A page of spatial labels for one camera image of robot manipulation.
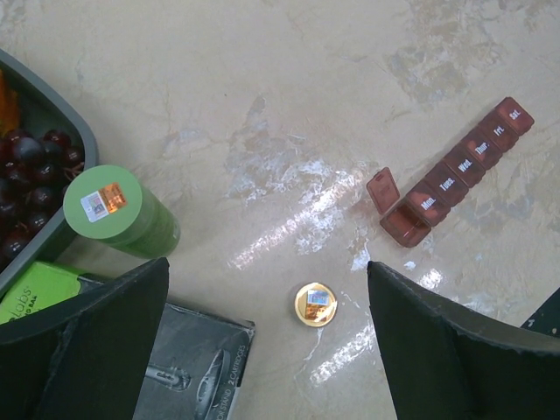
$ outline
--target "green cylindrical container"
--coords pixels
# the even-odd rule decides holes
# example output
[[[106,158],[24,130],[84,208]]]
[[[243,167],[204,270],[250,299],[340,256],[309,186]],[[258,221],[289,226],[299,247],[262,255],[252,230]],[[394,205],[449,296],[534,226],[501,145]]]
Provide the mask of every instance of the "green cylindrical container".
[[[139,256],[168,256],[180,237],[175,216],[129,171],[104,164],[68,186],[64,215],[78,235]]]

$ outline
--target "green package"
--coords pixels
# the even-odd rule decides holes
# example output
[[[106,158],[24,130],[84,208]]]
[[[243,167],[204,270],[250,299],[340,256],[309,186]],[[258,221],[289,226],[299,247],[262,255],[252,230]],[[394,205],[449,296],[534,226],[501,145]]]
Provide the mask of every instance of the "green package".
[[[80,293],[78,270],[34,262],[0,302],[0,324],[56,305]]]

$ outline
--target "white label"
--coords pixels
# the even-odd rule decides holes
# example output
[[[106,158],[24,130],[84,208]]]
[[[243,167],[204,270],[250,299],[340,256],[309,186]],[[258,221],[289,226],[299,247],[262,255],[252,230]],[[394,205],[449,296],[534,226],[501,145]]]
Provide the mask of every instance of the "white label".
[[[465,162],[463,162],[462,164],[460,164],[460,165],[458,166],[458,169],[459,169],[461,172],[464,172],[464,171],[466,171],[467,169],[469,169],[469,167],[470,167],[472,164],[473,164],[473,162],[471,162],[469,159],[465,159]]]
[[[442,190],[447,191],[453,184],[455,184],[455,179],[448,178],[443,184],[440,184],[439,187]]]
[[[517,109],[514,109],[514,110],[509,114],[509,117],[510,117],[512,120],[516,120],[516,119],[519,118],[520,116],[522,116],[522,113],[519,112]]]
[[[310,305],[329,305],[329,294],[323,290],[309,290],[307,292],[307,303]]]
[[[430,207],[433,206],[433,204],[434,204],[435,202],[436,202],[436,201],[435,201],[432,197],[429,197],[429,198],[428,198],[424,203],[422,203],[420,206],[422,206],[422,208],[423,208],[424,210],[428,210]]]
[[[102,196],[98,192],[92,192],[87,195],[80,200],[80,203],[84,212],[86,212],[87,219],[92,223],[109,215]]]
[[[476,151],[479,155],[481,155],[482,153],[487,151],[487,149],[488,149],[488,145],[486,143],[483,143],[479,147],[474,149],[474,151]]]
[[[496,128],[494,129],[493,133],[494,133],[496,136],[499,137],[499,136],[501,136],[501,134],[502,134],[504,131],[505,131],[504,128],[501,127],[501,126],[499,125],[498,127],[496,127]]]

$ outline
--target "open pill box lid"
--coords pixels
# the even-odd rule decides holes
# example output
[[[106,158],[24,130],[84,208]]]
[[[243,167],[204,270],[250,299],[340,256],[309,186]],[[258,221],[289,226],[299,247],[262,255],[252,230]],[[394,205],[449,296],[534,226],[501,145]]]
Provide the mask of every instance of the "open pill box lid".
[[[366,188],[379,214],[385,214],[401,197],[388,167],[377,172]]]

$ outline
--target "gold lid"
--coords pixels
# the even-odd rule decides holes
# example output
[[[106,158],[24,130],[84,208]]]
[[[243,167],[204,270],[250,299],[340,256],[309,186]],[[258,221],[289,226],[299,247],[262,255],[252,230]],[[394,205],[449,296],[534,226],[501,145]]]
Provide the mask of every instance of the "gold lid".
[[[326,326],[334,318],[338,302],[332,290],[321,283],[309,283],[296,295],[296,314],[307,326]]]

